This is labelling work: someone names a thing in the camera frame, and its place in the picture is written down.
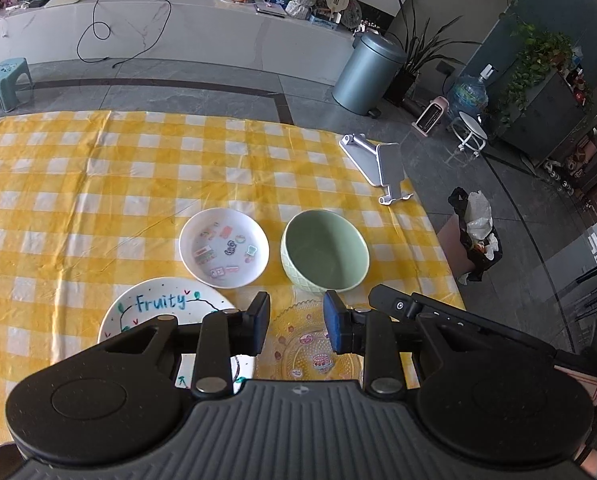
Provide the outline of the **person right hand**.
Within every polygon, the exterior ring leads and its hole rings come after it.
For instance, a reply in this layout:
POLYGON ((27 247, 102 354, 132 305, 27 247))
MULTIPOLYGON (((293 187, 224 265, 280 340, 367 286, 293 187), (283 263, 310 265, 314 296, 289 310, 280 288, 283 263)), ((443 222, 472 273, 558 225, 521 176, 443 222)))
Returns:
POLYGON ((596 478, 597 477, 597 451, 592 448, 587 450, 585 446, 579 449, 574 461, 586 471, 587 474, 596 478))

